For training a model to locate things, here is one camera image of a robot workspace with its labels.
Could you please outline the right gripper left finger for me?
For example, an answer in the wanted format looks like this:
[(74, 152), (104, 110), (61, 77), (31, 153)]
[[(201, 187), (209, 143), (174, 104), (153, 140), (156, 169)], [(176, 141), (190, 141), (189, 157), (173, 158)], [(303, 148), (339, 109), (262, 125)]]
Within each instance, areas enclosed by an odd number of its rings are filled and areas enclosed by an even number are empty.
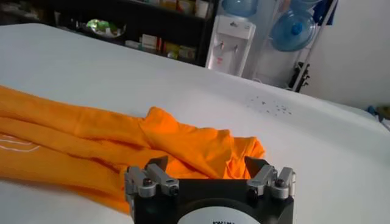
[(168, 156), (152, 158), (144, 169), (129, 166), (124, 174), (126, 201), (131, 210), (135, 209), (135, 197), (152, 198), (159, 187), (162, 194), (175, 197), (179, 194), (179, 180), (170, 177), (165, 171)]

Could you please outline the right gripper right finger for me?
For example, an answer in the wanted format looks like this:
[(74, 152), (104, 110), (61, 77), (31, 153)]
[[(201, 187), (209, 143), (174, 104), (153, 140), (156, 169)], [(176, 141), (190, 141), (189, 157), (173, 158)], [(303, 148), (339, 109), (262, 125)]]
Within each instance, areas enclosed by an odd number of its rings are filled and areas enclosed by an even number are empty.
[(264, 159), (246, 156), (244, 159), (250, 179), (247, 180), (247, 196), (251, 200), (258, 200), (270, 189), (271, 196), (278, 200), (294, 198), (296, 187), (296, 173), (290, 167), (283, 167), (280, 172)]

